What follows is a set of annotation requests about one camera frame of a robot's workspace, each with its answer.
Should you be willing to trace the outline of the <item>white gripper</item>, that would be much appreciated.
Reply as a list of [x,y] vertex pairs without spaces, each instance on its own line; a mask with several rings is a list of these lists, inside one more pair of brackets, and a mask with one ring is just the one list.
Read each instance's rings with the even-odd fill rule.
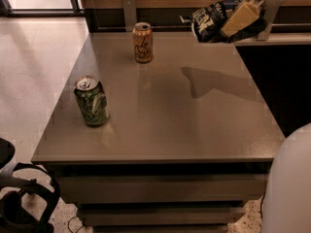
[[221,28],[221,33],[230,38],[237,33],[251,31],[251,26],[259,19],[260,11],[264,15],[276,15],[279,7],[287,0],[243,0],[225,24]]

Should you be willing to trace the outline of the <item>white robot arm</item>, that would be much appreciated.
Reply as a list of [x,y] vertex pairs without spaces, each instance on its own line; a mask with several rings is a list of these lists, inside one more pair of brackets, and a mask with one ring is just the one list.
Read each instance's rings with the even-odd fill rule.
[[[269,36],[279,7],[287,0],[242,0],[222,27],[230,37],[251,25],[264,13]],[[263,199],[261,233],[311,233],[311,124],[292,133],[278,149]]]

